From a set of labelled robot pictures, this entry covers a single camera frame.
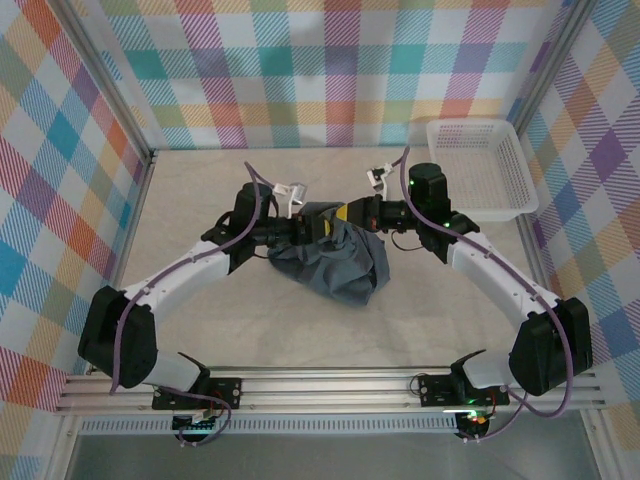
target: colorful tartan pattern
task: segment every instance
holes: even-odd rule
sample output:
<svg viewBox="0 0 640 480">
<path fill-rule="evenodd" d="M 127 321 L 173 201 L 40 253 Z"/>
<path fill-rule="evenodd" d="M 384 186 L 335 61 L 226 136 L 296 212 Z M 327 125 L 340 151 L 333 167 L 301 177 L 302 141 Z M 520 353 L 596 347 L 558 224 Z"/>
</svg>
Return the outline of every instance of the colorful tartan pattern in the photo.
<svg viewBox="0 0 640 480">
<path fill-rule="evenodd" d="M 433 118 L 505 117 L 559 3 L 100 0 L 149 119 L 75 2 L 150 141 L 155 123 L 176 149 L 424 144 Z"/>
<path fill-rule="evenodd" d="M 142 163 L 44 0 L 0 11 L 0 478 L 28 479 Z"/>
<path fill-rule="evenodd" d="M 590 309 L 614 425 L 640 467 L 640 2 L 601 0 L 523 139 L 554 289 Z"/>
</svg>

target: white table surface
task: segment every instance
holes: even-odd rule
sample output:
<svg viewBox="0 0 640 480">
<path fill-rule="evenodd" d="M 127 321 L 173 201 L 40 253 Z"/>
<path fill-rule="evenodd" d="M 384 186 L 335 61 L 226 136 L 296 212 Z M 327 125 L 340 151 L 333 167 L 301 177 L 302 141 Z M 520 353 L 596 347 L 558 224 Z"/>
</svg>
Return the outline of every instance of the white table surface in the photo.
<svg viewBox="0 0 640 480">
<path fill-rule="evenodd" d="M 123 285 L 183 255 L 233 207 L 237 191 L 249 181 L 243 161 L 272 182 L 308 184 L 307 201 L 350 201 L 372 194 L 367 168 L 401 152 L 161 152 Z M 426 148 L 412 150 L 411 163 L 427 159 Z M 399 171 L 389 183 L 389 198 L 400 199 Z M 481 228 L 529 273 L 515 222 Z M 418 245 L 412 233 L 396 238 L 406 247 Z M 224 280 L 203 286 L 170 315 L 159 327 L 159 348 L 182 351 L 207 365 L 265 367 L 436 366 L 481 348 L 511 348 L 516 332 L 461 274 L 426 251 L 402 252 L 387 241 L 387 253 L 391 281 L 362 308 L 323 298 L 285 278 L 267 260 L 252 259 Z"/>
</svg>

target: gray floor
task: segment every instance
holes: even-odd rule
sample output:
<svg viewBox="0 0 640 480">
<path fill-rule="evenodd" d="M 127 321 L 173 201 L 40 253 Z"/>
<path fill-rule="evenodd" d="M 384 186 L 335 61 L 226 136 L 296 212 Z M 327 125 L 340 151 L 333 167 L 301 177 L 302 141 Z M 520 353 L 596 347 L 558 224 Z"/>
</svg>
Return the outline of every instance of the gray floor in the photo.
<svg viewBox="0 0 640 480">
<path fill-rule="evenodd" d="M 69 480 L 593 480 L 600 478 L 580 414 L 523 414 L 485 444 L 452 434 L 227 435 L 201 448 L 173 437 L 83 436 Z"/>
</svg>

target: gray cloth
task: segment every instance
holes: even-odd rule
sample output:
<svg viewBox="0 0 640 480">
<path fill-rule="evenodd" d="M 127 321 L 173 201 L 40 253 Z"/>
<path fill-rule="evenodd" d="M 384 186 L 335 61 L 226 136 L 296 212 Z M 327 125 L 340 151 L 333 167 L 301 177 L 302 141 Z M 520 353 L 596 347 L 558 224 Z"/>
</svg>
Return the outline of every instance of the gray cloth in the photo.
<svg viewBox="0 0 640 480">
<path fill-rule="evenodd" d="M 269 260 L 320 295 L 363 306 L 389 281 L 387 252 L 376 234 L 334 217 L 342 205 L 307 203 L 300 213 L 323 215 L 332 223 L 332 235 L 311 245 L 271 249 Z"/>
</svg>

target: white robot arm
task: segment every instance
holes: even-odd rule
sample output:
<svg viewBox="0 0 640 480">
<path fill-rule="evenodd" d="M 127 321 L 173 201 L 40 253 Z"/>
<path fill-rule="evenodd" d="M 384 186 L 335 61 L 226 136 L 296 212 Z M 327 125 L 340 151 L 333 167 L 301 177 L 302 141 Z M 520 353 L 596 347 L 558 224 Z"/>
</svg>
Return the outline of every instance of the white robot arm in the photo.
<svg viewBox="0 0 640 480">
<path fill-rule="evenodd" d="M 493 256 L 502 258 L 480 233 L 477 225 L 466 216 L 451 211 L 446 179 L 439 167 L 433 164 L 416 167 L 410 171 L 411 184 L 414 186 L 411 195 L 415 196 L 414 203 L 421 212 L 488 249 Z M 303 245 L 322 238 L 331 230 L 331 225 L 319 217 L 269 217 L 271 189 L 262 185 L 260 195 L 260 221 L 234 247 L 213 255 L 202 255 L 238 235 L 249 223 L 249 212 L 255 205 L 251 184 L 246 184 L 239 192 L 232 212 L 225 214 L 187 254 L 167 267 L 171 269 L 172 265 L 184 263 L 181 268 L 164 276 L 152 288 L 148 285 L 157 275 L 122 291 L 111 287 L 98 291 L 82 333 L 78 348 L 80 356 L 108 375 L 113 375 L 115 327 L 127 304 L 135 299 L 123 329 L 119 384 L 131 388 L 145 383 L 198 395 L 212 395 L 208 383 L 210 372 L 206 367 L 184 354 L 157 350 L 157 326 L 196 290 L 227 276 L 250 259 L 257 245 Z M 479 390 L 509 385 L 514 381 L 533 395 L 542 395 L 566 381 L 562 346 L 548 313 L 530 292 L 505 274 L 494 259 L 466 242 L 425 227 L 411 214 L 404 201 L 384 201 L 380 195 L 366 197 L 345 205 L 336 212 L 336 217 L 370 231 L 395 229 L 402 233 L 416 230 L 426 250 L 467 276 L 500 308 L 518 331 L 510 352 L 476 352 L 452 365 L 453 383 L 457 385 L 455 388 L 461 402 L 477 395 Z M 226 219 L 229 220 L 228 225 L 223 224 Z M 553 310 L 569 338 L 574 374 L 590 368 L 591 340 L 584 305 L 577 299 L 562 301 L 554 293 L 529 282 L 537 296 L 554 306 Z M 193 399 L 186 399 L 185 402 L 182 409 L 200 405 Z"/>
</svg>

